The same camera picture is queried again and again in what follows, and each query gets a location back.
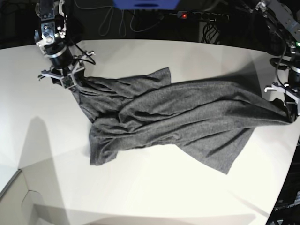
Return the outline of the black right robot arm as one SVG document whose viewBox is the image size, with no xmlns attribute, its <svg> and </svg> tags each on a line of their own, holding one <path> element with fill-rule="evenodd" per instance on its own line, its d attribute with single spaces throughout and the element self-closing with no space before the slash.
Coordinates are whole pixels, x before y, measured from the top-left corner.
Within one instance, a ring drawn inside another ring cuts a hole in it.
<svg viewBox="0 0 300 225">
<path fill-rule="evenodd" d="M 63 0 L 40 0 L 36 4 L 40 27 L 35 30 L 34 40 L 52 64 L 49 70 L 41 71 L 38 79 L 49 77 L 54 84 L 71 89 L 77 85 L 78 74 L 85 71 L 84 62 L 96 62 L 92 59 L 93 51 L 84 51 L 71 38 L 64 5 Z"/>
</svg>

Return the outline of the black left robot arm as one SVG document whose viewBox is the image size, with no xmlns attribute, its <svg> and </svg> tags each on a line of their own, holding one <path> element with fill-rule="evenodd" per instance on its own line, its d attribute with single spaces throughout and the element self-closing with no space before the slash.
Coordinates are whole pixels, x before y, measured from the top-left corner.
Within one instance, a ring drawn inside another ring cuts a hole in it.
<svg viewBox="0 0 300 225">
<path fill-rule="evenodd" d="M 266 86 L 264 91 L 283 93 L 288 119 L 294 122 L 300 116 L 300 24 L 277 0 L 255 0 L 254 4 L 255 10 L 269 21 L 270 28 L 280 37 L 284 47 L 280 58 L 270 59 L 277 81 Z"/>
</svg>

